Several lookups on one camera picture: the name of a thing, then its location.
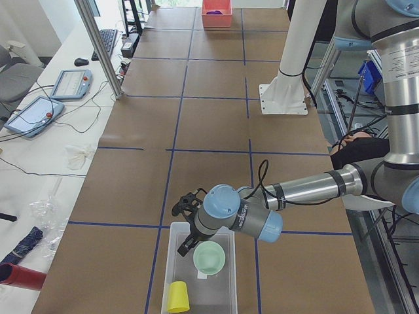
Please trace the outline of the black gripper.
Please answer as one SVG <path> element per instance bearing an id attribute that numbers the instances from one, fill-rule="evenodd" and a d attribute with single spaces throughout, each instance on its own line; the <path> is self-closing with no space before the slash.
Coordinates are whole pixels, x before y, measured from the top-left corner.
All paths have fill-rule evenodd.
<path id="1" fill-rule="evenodd" d="M 197 229 L 195 225 L 190 225 L 190 235 L 182 244 L 180 244 L 177 252 L 181 256 L 186 256 L 188 252 L 195 248 L 199 242 L 209 240 L 213 235 L 212 234 L 205 234 Z"/>

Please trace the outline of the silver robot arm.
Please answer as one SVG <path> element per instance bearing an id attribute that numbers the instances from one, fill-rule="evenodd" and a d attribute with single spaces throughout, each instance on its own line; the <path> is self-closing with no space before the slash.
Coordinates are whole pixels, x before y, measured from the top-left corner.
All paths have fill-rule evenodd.
<path id="1" fill-rule="evenodd" d="M 268 243 L 283 229 L 288 205 L 314 206 L 336 198 L 364 200 L 363 211 L 389 202 L 418 212 L 418 2 L 339 1 L 335 44 L 340 50 L 375 49 L 381 59 L 390 149 L 374 158 L 358 153 L 358 140 L 340 153 L 343 165 L 292 181 L 263 184 L 267 162 L 255 187 L 219 184 L 182 196 L 172 215 L 184 216 L 190 233 L 178 253 L 185 256 L 221 228 Z"/>

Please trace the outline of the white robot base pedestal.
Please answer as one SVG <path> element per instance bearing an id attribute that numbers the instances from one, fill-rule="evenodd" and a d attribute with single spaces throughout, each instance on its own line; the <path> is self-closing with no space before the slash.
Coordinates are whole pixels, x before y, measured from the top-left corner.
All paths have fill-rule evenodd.
<path id="1" fill-rule="evenodd" d="M 295 2 L 278 74 L 270 84 L 259 86 L 263 114 L 308 114 L 302 78 L 326 3 L 326 0 Z"/>

